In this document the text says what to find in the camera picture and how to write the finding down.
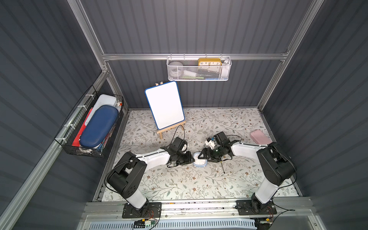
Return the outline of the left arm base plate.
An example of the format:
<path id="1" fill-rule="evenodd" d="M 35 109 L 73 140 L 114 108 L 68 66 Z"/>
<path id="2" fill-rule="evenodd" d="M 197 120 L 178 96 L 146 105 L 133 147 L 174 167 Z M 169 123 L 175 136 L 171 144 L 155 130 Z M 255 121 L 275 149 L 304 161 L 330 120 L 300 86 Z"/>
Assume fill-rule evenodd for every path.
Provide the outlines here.
<path id="1" fill-rule="evenodd" d="M 131 204 L 126 203 L 123 208 L 123 219 L 148 219 L 148 218 L 159 218 L 162 212 L 162 203 L 161 202 L 148 202 L 143 205 L 142 208 L 137 209 L 133 207 Z"/>

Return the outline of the dark blue oval case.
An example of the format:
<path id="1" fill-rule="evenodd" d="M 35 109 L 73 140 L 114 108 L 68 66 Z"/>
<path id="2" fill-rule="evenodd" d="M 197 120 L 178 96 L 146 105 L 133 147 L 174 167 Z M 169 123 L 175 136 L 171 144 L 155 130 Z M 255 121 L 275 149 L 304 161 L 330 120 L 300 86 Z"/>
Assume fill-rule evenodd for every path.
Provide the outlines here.
<path id="1" fill-rule="evenodd" d="M 110 132 L 119 115 L 119 111 L 110 105 L 101 106 L 94 113 L 80 137 L 80 145 L 85 148 L 97 148 Z"/>

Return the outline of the pink pencil case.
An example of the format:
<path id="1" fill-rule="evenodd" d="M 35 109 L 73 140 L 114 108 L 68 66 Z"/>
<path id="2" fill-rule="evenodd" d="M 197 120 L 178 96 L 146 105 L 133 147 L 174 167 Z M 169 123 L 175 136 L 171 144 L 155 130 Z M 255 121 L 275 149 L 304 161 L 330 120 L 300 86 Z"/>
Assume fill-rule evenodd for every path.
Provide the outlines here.
<path id="1" fill-rule="evenodd" d="M 250 133 L 251 139 L 258 145 L 268 145 L 272 140 L 268 138 L 261 130 L 254 130 Z"/>

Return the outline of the yellow clock in basket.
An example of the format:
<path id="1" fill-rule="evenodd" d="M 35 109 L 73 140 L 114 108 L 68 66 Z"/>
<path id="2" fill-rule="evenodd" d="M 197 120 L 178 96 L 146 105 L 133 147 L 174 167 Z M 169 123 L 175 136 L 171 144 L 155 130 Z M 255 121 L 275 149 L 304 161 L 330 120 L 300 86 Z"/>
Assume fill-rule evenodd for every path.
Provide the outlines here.
<path id="1" fill-rule="evenodd" d="M 222 62 L 220 58 L 199 58 L 198 66 L 221 66 Z"/>

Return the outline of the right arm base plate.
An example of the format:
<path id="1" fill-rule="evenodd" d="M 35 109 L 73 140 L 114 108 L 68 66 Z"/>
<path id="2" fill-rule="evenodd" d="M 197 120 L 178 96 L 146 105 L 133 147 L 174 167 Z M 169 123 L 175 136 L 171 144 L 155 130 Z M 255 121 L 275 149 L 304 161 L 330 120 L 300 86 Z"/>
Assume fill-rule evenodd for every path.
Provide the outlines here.
<path id="1" fill-rule="evenodd" d="M 266 204 L 262 204 L 257 200 L 237 200 L 235 209 L 239 215 L 269 215 L 274 216 L 277 214 L 277 209 L 272 201 Z"/>

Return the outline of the white tape roll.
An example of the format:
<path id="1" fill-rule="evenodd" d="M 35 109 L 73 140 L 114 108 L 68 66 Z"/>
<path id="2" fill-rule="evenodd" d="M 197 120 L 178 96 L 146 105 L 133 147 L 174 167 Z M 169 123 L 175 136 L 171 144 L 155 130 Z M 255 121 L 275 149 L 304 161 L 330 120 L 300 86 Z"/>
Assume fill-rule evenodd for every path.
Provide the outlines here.
<path id="1" fill-rule="evenodd" d="M 179 79 L 184 72 L 184 65 L 179 61 L 174 61 L 168 64 L 168 74 L 171 78 Z"/>

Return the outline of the light blue alarm clock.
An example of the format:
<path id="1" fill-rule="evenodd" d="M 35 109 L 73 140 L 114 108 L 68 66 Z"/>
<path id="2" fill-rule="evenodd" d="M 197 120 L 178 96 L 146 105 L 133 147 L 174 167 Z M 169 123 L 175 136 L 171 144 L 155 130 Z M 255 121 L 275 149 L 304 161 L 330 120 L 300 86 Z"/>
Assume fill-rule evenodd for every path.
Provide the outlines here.
<path id="1" fill-rule="evenodd" d="M 193 165 L 197 168 L 204 168 L 207 166 L 208 161 L 206 159 L 199 159 L 200 152 L 196 152 L 193 154 L 194 162 Z"/>

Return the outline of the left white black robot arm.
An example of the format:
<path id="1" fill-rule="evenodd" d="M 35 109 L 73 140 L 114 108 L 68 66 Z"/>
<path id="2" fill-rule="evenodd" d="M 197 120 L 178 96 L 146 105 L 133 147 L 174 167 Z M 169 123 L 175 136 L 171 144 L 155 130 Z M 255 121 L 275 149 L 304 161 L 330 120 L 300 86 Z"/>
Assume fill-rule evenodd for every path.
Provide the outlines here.
<path id="1" fill-rule="evenodd" d="M 144 174 L 157 166 L 174 168 L 194 162 L 187 141 L 176 137 L 168 146 L 145 154 L 126 152 L 104 179 L 106 188 L 121 195 L 134 209 L 141 210 L 148 199 L 139 190 Z"/>

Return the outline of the white plastic container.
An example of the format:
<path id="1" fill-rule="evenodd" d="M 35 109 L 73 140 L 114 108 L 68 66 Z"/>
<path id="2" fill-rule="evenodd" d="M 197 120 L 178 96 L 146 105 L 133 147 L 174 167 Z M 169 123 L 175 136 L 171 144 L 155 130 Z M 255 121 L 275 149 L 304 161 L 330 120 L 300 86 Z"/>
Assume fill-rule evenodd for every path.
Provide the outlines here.
<path id="1" fill-rule="evenodd" d="M 103 105 L 114 106 L 117 103 L 117 98 L 114 96 L 102 94 L 98 97 L 95 105 L 90 109 L 87 118 L 84 121 L 84 125 L 87 126 L 91 118 L 93 117 L 96 110 L 98 110 Z"/>

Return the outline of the red folder in basket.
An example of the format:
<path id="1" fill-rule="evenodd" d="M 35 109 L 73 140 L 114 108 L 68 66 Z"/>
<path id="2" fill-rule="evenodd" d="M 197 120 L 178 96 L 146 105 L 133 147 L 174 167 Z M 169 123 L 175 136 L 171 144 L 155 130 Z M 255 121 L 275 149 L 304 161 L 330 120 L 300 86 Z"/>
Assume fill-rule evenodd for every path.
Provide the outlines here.
<path id="1" fill-rule="evenodd" d="M 91 108 L 91 109 L 89 110 L 89 112 L 88 112 L 88 114 L 87 114 L 86 119 L 83 121 L 81 128 L 79 129 L 79 131 L 78 131 L 78 133 L 77 133 L 76 137 L 74 138 L 74 140 L 73 140 L 73 142 L 72 142 L 72 146 L 74 146 L 74 147 L 80 147 L 80 137 L 81 137 L 81 135 L 82 135 L 83 131 L 84 131 L 84 130 L 85 130 L 85 128 L 86 128 L 85 122 L 86 122 L 87 118 L 89 117 L 89 115 L 90 115 L 90 113 L 91 113 L 92 109 L 93 109 L 93 108 Z"/>

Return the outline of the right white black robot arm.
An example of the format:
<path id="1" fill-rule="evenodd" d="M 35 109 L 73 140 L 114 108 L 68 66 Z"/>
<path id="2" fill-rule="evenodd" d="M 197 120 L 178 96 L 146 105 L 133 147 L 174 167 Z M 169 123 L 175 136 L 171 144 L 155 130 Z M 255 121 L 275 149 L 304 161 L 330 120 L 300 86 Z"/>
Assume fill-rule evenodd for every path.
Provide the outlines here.
<path id="1" fill-rule="evenodd" d="M 230 141 L 224 132 L 220 132 L 208 138 L 205 144 L 206 147 L 198 155 L 198 160 L 220 163 L 227 155 L 256 160 L 261 165 L 265 179 L 252 194 L 250 204 L 243 209 L 250 210 L 254 214 L 276 213 L 273 197 L 283 187 L 284 181 L 296 174 L 295 165 L 278 143 L 255 145 L 242 143 L 240 140 Z"/>

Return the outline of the white board blue frame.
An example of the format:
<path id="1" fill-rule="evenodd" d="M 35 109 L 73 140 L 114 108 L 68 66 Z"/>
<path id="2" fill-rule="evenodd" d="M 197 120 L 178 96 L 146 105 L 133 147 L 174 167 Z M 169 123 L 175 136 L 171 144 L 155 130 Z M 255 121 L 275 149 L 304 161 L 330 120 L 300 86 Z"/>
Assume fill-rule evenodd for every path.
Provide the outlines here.
<path id="1" fill-rule="evenodd" d="M 158 130 L 185 120 L 177 82 L 170 81 L 145 90 L 150 110 Z"/>

